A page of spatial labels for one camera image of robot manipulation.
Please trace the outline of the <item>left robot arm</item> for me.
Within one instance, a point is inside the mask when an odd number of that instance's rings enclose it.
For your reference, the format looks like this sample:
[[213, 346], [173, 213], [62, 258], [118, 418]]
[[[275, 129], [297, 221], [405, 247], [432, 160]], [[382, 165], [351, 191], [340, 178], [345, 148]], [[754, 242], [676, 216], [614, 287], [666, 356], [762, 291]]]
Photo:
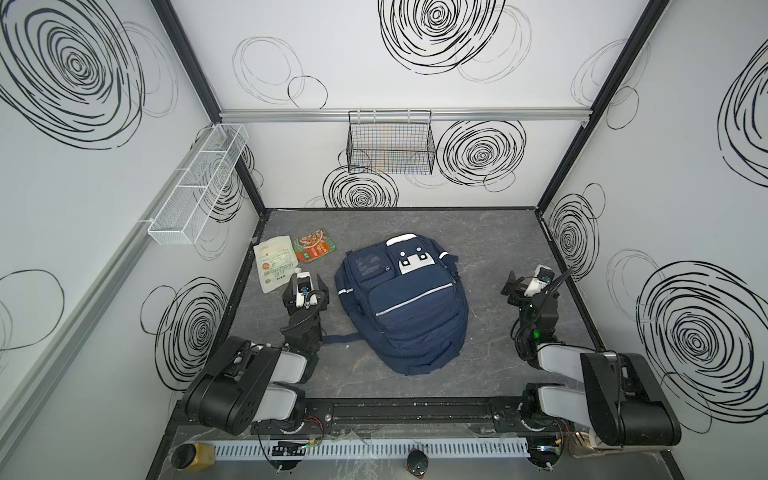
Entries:
[[181, 409], [192, 421], [239, 435], [266, 425], [293, 433], [305, 424], [305, 392], [324, 342], [320, 314], [329, 288], [318, 275], [295, 271], [283, 292], [288, 324], [283, 343], [228, 337], [186, 389]]

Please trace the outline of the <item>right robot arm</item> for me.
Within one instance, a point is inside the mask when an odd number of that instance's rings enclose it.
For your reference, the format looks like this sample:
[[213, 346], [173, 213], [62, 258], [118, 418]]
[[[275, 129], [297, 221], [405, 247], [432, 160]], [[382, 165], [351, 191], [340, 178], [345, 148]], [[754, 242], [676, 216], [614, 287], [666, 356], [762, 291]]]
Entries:
[[557, 275], [540, 265], [531, 277], [509, 274], [501, 289], [518, 310], [510, 329], [518, 357], [578, 385], [527, 384], [519, 418], [530, 430], [549, 423], [584, 427], [593, 444], [609, 449], [678, 445], [682, 425], [642, 355], [600, 351], [557, 338], [559, 289], [570, 276], [569, 271]]

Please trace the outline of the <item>navy blue student backpack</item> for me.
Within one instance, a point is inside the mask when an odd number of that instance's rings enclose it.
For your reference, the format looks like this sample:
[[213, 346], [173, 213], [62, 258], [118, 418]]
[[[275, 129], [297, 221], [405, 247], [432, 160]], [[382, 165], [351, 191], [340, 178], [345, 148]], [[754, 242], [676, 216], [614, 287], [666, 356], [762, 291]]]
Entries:
[[459, 356], [469, 307], [458, 257], [435, 240], [404, 233], [349, 251], [334, 276], [356, 331], [326, 345], [363, 340], [394, 372], [423, 375]]

